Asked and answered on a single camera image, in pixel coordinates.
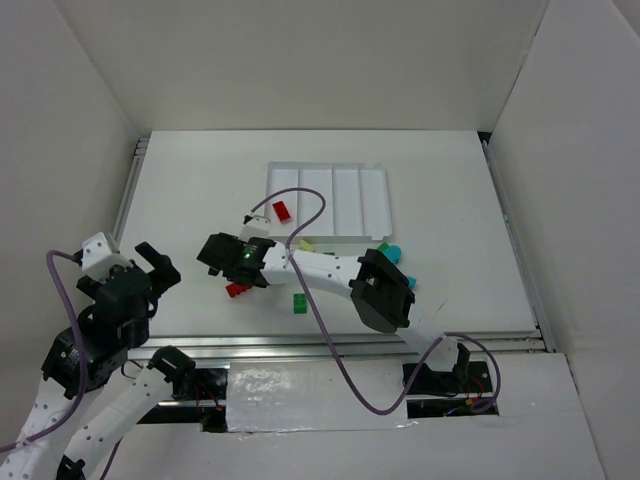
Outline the lime sloped lego brick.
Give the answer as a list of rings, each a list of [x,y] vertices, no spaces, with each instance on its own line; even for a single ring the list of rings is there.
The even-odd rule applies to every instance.
[[[315,251],[315,248],[309,242],[303,239],[299,241],[299,249],[307,252]]]

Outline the red sloped lego brick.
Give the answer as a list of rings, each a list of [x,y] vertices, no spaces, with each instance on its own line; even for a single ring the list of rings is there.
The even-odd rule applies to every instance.
[[[283,201],[276,201],[272,208],[280,223],[288,223],[292,220],[292,215]]]

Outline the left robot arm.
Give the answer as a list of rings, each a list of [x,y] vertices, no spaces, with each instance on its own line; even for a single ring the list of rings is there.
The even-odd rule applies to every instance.
[[[193,386],[194,361],[159,348],[126,390],[92,420],[83,419],[128,353],[149,338],[161,296],[181,275],[147,242],[136,252],[144,271],[99,233],[73,255],[50,250],[46,265],[70,321],[42,364],[36,399],[19,437],[2,447],[4,479],[87,479],[159,402]]]

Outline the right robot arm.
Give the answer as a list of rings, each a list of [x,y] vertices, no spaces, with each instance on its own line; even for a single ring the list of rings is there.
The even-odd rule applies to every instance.
[[[271,239],[218,233],[197,255],[213,276],[244,286],[300,284],[350,300],[369,329],[398,335],[422,354],[428,371],[451,385],[466,381],[469,350],[427,318],[408,278],[380,251],[360,256],[330,256],[293,249]]]

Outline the red studded lego brick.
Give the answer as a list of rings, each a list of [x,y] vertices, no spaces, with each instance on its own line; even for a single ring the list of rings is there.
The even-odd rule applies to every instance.
[[[238,283],[230,283],[225,286],[225,290],[230,298],[235,298],[251,289],[251,286]]]

